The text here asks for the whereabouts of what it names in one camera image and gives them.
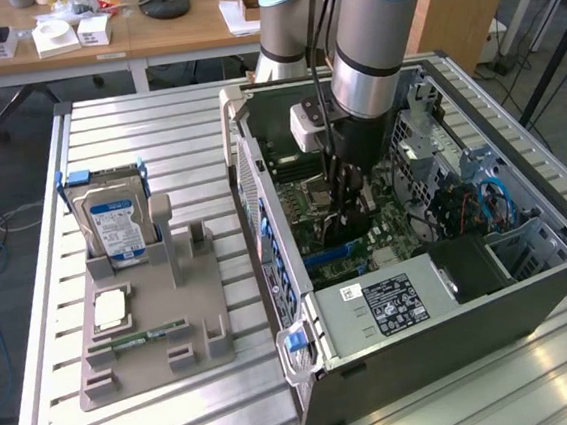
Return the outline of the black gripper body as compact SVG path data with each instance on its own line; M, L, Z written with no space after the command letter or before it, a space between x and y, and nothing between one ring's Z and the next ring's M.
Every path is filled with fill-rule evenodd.
M360 119L352 115L334 122L331 137L335 156L359 169L363 175L369 175L381 158L390 117L389 112L373 119Z

